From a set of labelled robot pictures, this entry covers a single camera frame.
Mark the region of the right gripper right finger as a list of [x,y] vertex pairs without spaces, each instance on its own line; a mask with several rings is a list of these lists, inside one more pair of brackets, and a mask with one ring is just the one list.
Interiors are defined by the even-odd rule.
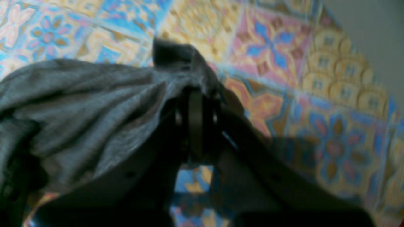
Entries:
[[267,151],[253,128],[213,97],[202,96],[204,154],[218,165],[241,167],[229,177],[241,186],[230,227],[373,227],[362,208],[334,197],[296,174]]

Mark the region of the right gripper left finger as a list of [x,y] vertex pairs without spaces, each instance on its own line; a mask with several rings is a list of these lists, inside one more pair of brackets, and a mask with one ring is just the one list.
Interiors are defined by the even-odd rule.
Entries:
[[169,214],[182,164],[202,156],[202,93],[184,91],[125,161],[39,207],[30,227],[173,227]]

